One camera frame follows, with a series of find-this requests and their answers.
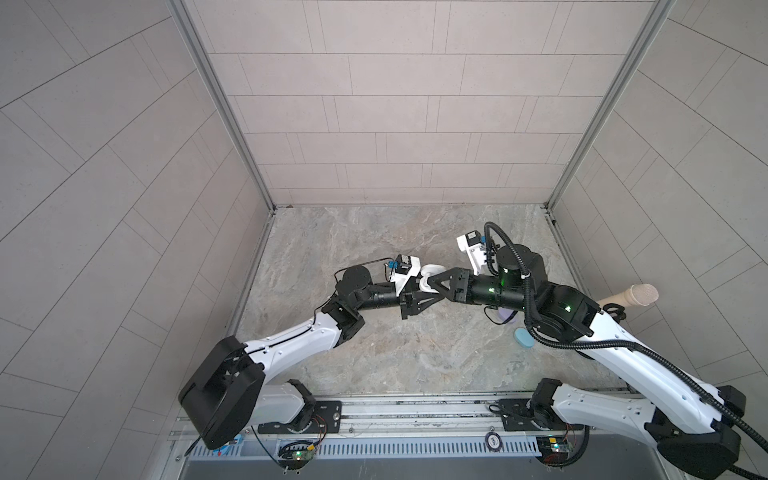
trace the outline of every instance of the gray wall tile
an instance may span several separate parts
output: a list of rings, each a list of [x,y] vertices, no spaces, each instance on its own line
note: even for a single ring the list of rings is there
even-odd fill
[[[579,233],[587,231],[587,228],[598,217],[598,209],[594,207],[587,192],[578,182],[571,181],[563,192],[562,203],[568,207],[568,212],[578,228]]]
[[[27,5],[35,11],[35,15],[45,24],[74,63],[88,60],[89,55],[85,48],[48,0],[27,0]]]
[[[95,478],[158,350],[119,329],[29,478]]]
[[[608,298],[611,296],[611,289],[608,288],[608,284],[605,283],[603,273],[598,268],[598,265],[594,260],[590,260],[583,269],[581,269],[581,275],[584,277],[584,283],[591,297],[596,299],[597,302],[600,299]]]
[[[210,285],[217,291],[221,290],[221,287],[224,285],[227,271],[230,269],[230,264],[235,257],[237,247],[243,239],[246,228],[247,223],[245,223],[235,209],[231,209],[221,225],[219,234],[216,235],[214,244],[210,247],[205,257],[203,266],[200,268],[200,275],[210,282]]]
[[[725,46],[675,22],[665,22],[640,70],[682,101],[712,68]]]
[[[694,366],[690,364],[690,360],[682,347],[680,347],[680,343],[675,338],[666,321],[661,320],[635,335],[642,343],[656,350],[657,353],[683,369],[686,373],[693,376],[696,375]]]
[[[59,423],[61,417],[0,406],[3,475],[27,478]]]
[[[69,177],[8,117],[0,114],[0,238],[10,232]]]
[[[508,204],[515,201],[517,188],[445,188],[442,202],[444,204]]]
[[[552,188],[562,172],[563,165],[514,164],[505,186]]]
[[[762,372],[763,369],[760,368],[751,353],[742,352],[707,366],[700,366],[697,371],[699,378],[704,382],[716,385],[752,373]]]
[[[30,329],[0,319],[0,371],[5,369],[31,334]]]
[[[449,56],[461,60],[460,55]],[[572,61],[570,55],[467,55],[461,93],[557,95]]]
[[[251,95],[253,92],[248,85],[240,56],[236,53],[209,54],[210,63],[213,64],[216,76],[221,82],[221,87],[228,95]]]
[[[707,365],[746,349],[662,236],[640,252],[632,266],[644,283],[659,290],[656,306],[694,366]]]
[[[581,232],[579,232],[576,223],[571,218],[565,202],[560,202],[554,207],[554,216],[558,219],[558,227],[568,239],[568,247],[574,256],[576,266],[579,269],[584,269],[588,263],[593,261],[592,254],[587,247],[587,243],[581,238]]]
[[[118,225],[7,372],[80,390],[159,259],[133,230]]]
[[[208,229],[211,235],[214,237],[219,234],[219,226],[216,225],[214,219],[210,217],[205,208],[200,205],[200,202],[195,202],[192,206],[193,213],[197,216],[197,219],[203,222],[203,225]]]
[[[69,173],[73,174],[84,163],[80,155],[72,150],[72,147],[67,145],[67,142],[62,140],[21,98],[6,105],[1,111]]]
[[[616,112],[673,167],[710,128],[709,122],[641,73],[632,78]]]
[[[437,131],[511,133],[524,102],[523,97],[441,97]]]
[[[74,66],[67,52],[25,2],[0,8],[3,69],[0,105],[15,100]]]
[[[188,141],[141,195],[134,209],[170,242],[213,175],[197,146]]]
[[[694,276],[745,245],[663,158],[648,168],[632,195]]]
[[[240,155],[233,149],[203,189],[198,201],[219,227],[249,178]]]
[[[163,422],[165,422],[165,415],[132,408],[123,423],[123,428],[157,435],[163,427]]]
[[[427,97],[336,97],[336,113],[341,131],[425,131]]]
[[[193,285],[200,289],[200,291],[203,292],[203,294],[207,296],[211,302],[215,302],[216,298],[219,296],[219,290],[216,290],[214,286],[211,285],[208,280],[205,280],[205,277],[199,273],[195,277]]]
[[[227,273],[229,281],[224,282],[224,287],[230,283],[239,286],[245,281],[245,276],[250,268],[250,261],[253,258],[253,252],[256,250],[259,243],[261,232],[268,216],[269,211],[266,207],[266,203],[263,200],[260,200],[257,204],[256,212],[251,217],[250,223],[248,223],[248,228],[245,230],[243,239],[240,241],[237,253],[235,253],[235,257],[232,260],[230,271]]]
[[[69,177],[0,243],[0,316],[37,327],[142,191],[108,147]]]
[[[371,205],[439,204],[444,197],[442,188],[366,188],[365,199]]]
[[[469,134],[387,134],[387,162],[391,164],[464,163]]]
[[[134,47],[136,47],[139,55],[141,55],[141,59],[144,60],[147,68],[149,68],[149,72],[154,77],[157,85],[162,89],[162,91],[168,91],[173,85],[170,83],[170,81],[168,81],[168,77],[165,76],[163,68],[160,66],[160,63],[157,61],[154,53],[152,53],[152,49],[149,48],[147,39],[144,38],[141,33],[137,33],[131,37],[131,43],[134,44]]]
[[[192,57],[172,18],[152,25],[141,34],[147,40],[170,84],[176,84],[195,69]]]
[[[602,95],[624,60],[623,55],[575,55],[559,95]]]
[[[245,134],[258,164],[295,164],[286,134]]]
[[[430,53],[435,4],[319,2],[328,53]]]
[[[760,124],[768,115],[768,100],[760,85],[766,82],[768,65],[742,55],[697,108],[764,163],[768,162],[768,138]]]
[[[697,280],[705,292],[711,292],[760,262],[762,262],[762,259],[751,248],[744,247],[717,266],[714,266],[712,270],[698,277]]]
[[[160,255],[168,248],[168,241],[152,227],[135,209],[131,208],[123,221],[141,238],[149,243]]]
[[[761,283],[766,279],[768,266],[759,263],[710,292],[712,301],[763,368],[768,366],[768,352],[763,348],[766,335],[763,321],[765,284]]]
[[[663,320],[664,317],[661,315],[661,312],[659,311],[658,307],[652,306],[650,309],[642,312],[637,317],[633,318],[629,324],[632,327],[632,331],[635,335],[642,332],[643,330],[652,327],[653,325],[656,325],[661,320]]]
[[[187,371],[194,347],[213,307],[214,303],[192,286],[157,361],[141,387],[135,407],[160,415],[168,414],[185,380],[182,375]]]
[[[297,163],[376,163],[375,134],[299,134],[298,137],[298,153],[304,162],[297,161]]]
[[[456,2],[445,53],[541,53],[557,4]]]
[[[350,55],[355,95],[458,95],[461,55]]]
[[[347,55],[239,55],[254,95],[351,95]]]
[[[329,131],[323,98],[319,95],[262,95],[236,99],[249,133]]]
[[[120,0],[51,0],[51,3],[90,55],[168,17],[166,6],[151,0],[130,4]]]
[[[133,310],[128,312],[121,326],[129,332],[133,332],[157,346],[163,346],[165,337],[168,335],[168,331],[161,329],[159,326],[145,319]]]
[[[641,283],[606,225],[598,228],[598,231],[587,240],[587,246],[612,293],[623,292],[630,286]]]
[[[144,185],[152,183],[205,120],[194,99],[192,87],[182,81],[109,142]]]
[[[763,207],[768,194],[766,165],[713,128],[678,168],[750,247],[763,259],[768,258],[768,209]]]
[[[619,180],[625,181],[650,145],[616,112],[611,113],[600,133],[594,141],[594,149]]]
[[[124,41],[25,95],[24,101],[89,158],[161,94],[136,48]]]
[[[482,134],[475,162],[479,164],[547,163],[556,134]]]
[[[264,171],[275,188],[339,187],[334,165],[265,165]]]
[[[768,62],[768,35],[755,18],[765,18],[766,5],[760,0],[712,0],[703,7],[695,23],[688,26],[738,51]]]
[[[237,10],[217,0],[196,0],[195,5],[215,52],[312,51],[302,2],[249,2]]]
[[[623,55],[649,9],[645,2],[575,2],[557,53]]]
[[[136,299],[133,309],[158,326],[170,330],[213,242],[214,236],[205,225],[194,214],[188,215]]]
[[[598,103],[599,97],[539,97],[525,131],[583,133]]]
[[[648,216],[607,164],[600,167],[585,190],[621,248],[629,247],[650,225]]]
[[[101,466],[97,480],[138,480],[157,435],[122,429]]]
[[[63,417],[76,396],[78,393],[72,390],[0,373],[2,406]]]

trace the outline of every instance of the black cable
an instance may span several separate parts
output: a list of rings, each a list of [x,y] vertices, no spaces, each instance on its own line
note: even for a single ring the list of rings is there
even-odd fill
[[[262,448],[262,449],[264,449],[264,451],[266,452],[266,454],[270,456],[270,458],[272,459],[272,461],[273,461],[273,462],[275,462],[275,465],[277,465],[277,466],[278,466],[278,467],[280,467],[280,468],[285,468],[284,466],[282,466],[282,465],[280,464],[280,462],[278,462],[277,460],[275,460],[275,458],[272,456],[272,454],[270,453],[270,451],[266,449],[266,447],[264,446],[264,444],[261,442],[261,439],[260,439],[260,438],[259,438],[259,436],[256,434],[256,429],[253,427],[253,425],[251,425],[251,426],[250,426],[250,429],[251,429],[251,431],[253,432],[253,436],[254,436],[254,437],[256,437],[256,440],[258,440],[258,441],[259,441],[259,445],[261,445],[261,448]]]
[[[737,467],[735,465],[728,467],[728,470],[732,471],[736,475],[741,475],[744,478],[748,478],[749,480],[768,480],[766,477],[758,475],[757,473],[752,473],[749,470],[744,470],[743,468]]]
[[[533,296],[531,294],[530,271],[528,270],[528,267],[525,265],[525,262],[523,262],[523,259],[520,257],[520,254],[515,249],[514,244],[509,239],[507,234],[495,223],[486,222],[485,231],[489,233],[490,230],[495,231],[502,238],[502,241],[507,247],[509,247],[509,250],[512,252],[512,255],[515,257],[515,262],[518,264],[518,267],[520,268],[520,274],[523,279],[523,299],[525,304],[525,328],[528,331],[528,333],[530,333],[531,336],[534,339],[536,339],[536,341],[538,341],[542,345],[549,346],[554,349],[561,349],[561,350],[594,350],[594,349],[606,349],[606,348],[625,348],[625,349],[629,349],[630,351],[640,352],[645,356],[651,358],[655,362],[657,362],[659,365],[663,366],[665,369],[672,372],[678,379],[680,379],[691,390],[693,390],[700,397],[700,400],[702,402],[713,406],[718,412],[720,412],[720,414],[723,417],[729,419],[735,426],[739,427],[739,429],[741,429],[752,440],[754,440],[755,443],[760,446],[760,448],[762,448],[765,452],[768,452],[768,441],[765,440],[765,438],[763,438],[761,434],[759,434],[755,429],[753,429],[746,422],[744,422],[741,419],[741,417],[739,417],[737,414],[731,412],[730,409],[728,409],[725,405],[718,402],[717,399],[715,399],[711,393],[709,393],[701,385],[699,385],[698,382],[690,378],[683,370],[679,369],[676,365],[674,365],[672,362],[665,359],[663,356],[659,355],[655,351],[647,348],[645,345],[641,345],[640,343],[636,343],[636,342],[630,342],[628,340],[601,340],[599,342],[559,343],[559,342],[555,342],[554,340],[549,340],[541,336],[534,328],[534,322],[535,321],[541,322],[541,317],[538,314],[538,311],[536,309],[536,303],[533,301],[533,298],[532,298]],[[486,234],[486,237],[485,237],[486,243],[489,241],[488,233]]]
[[[509,320],[515,318],[515,314],[517,313],[516,310],[512,310],[512,314],[508,316],[506,320],[504,320],[503,322],[494,322],[493,319],[488,315],[487,306],[482,310],[482,312],[485,314],[485,318],[491,320],[491,323],[493,323],[494,325],[506,325],[509,322]]]
[[[336,283],[338,283],[339,282],[339,277],[337,277],[336,275],[338,275],[339,273],[343,272],[344,270],[348,270],[348,269],[352,268],[353,266],[365,266],[365,265],[370,265],[371,263],[381,262],[381,261],[384,261],[384,260],[391,260],[392,262],[395,261],[395,259],[392,258],[392,257],[384,257],[384,258],[377,258],[376,260],[371,260],[371,261],[365,262],[365,263],[356,263],[354,265],[345,266],[344,268],[340,268],[337,271],[333,272],[333,278],[336,280]]]
[[[578,450],[576,450],[576,453],[574,453],[573,456],[565,459],[560,463],[544,463],[544,465],[548,467],[560,468],[567,467],[578,462],[578,459],[580,459],[584,455],[584,452],[587,451],[587,444],[589,443],[589,430],[590,426],[584,425],[584,435],[581,437],[581,444],[578,446]]]

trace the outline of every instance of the white robotic arm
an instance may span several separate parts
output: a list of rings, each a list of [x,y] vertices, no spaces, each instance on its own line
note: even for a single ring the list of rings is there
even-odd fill
[[[206,445],[218,448],[250,423],[279,422],[301,430],[310,420],[306,410],[314,403],[311,393],[297,381],[269,385],[270,380],[351,339],[364,324],[360,310],[400,306],[406,318],[446,299],[523,310],[528,331],[540,343],[582,351],[645,397],[606,396],[543,379],[528,403],[540,428],[551,428],[547,423],[553,421],[626,435],[656,446],[678,468],[701,478],[716,478],[730,468],[740,446],[740,437],[731,426],[744,429],[740,424],[746,403],[743,395],[679,369],[677,374],[673,372],[674,366],[664,365],[666,360],[596,302],[572,287],[548,282],[540,255],[512,244],[505,233],[501,235],[505,246],[496,247],[490,241],[489,224],[498,229],[487,223],[484,237],[475,231],[457,239],[473,270],[453,268],[436,273],[426,278],[428,288],[421,290],[419,280],[429,274],[424,270],[422,275],[417,257],[398,256],[390,263],[392,281],[385,283],[374,284],[364,266],[352,266],[321,311],[306,322],[259,340],[222,340],[220,344],[225,346],[217,345],[218,350],[206,358],[179,395]],[[492,257],[495,268],[486,263]],[[478,274],[484,264],[491,276]],[[750,433],[753,439],[762,439],[755,435]]]

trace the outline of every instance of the stone floor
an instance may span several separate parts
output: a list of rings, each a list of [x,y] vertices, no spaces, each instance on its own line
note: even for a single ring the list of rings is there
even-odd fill
[[[574,285],[538,205],[283,208],[237,337],[258,339],[310,318],[333,291],[333,272],[355,263],[407,253],[420,257],[422,265],[471,268],[455,238],[482,230],[487,220],[540,253],[549,280]],[[370,268],[373,281],[383,281],[383,267]],[[274,382],[299,379],[316,395],[532,390],[542,377],[584,388],[624,386],[576,353],[522,348],[513,337],[522,320],[496,326],[480,306],[443,300],[406,320],[396,308],[363,316],[366,324],[352,340]]]

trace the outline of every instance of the black base housing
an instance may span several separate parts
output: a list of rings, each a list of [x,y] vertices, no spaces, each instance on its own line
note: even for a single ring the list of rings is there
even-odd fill
[[[264,378],[264,365],[254,363],[234,336],[210,351],[179,393],[179,403],[206,447],[224,446],[245,427]]]

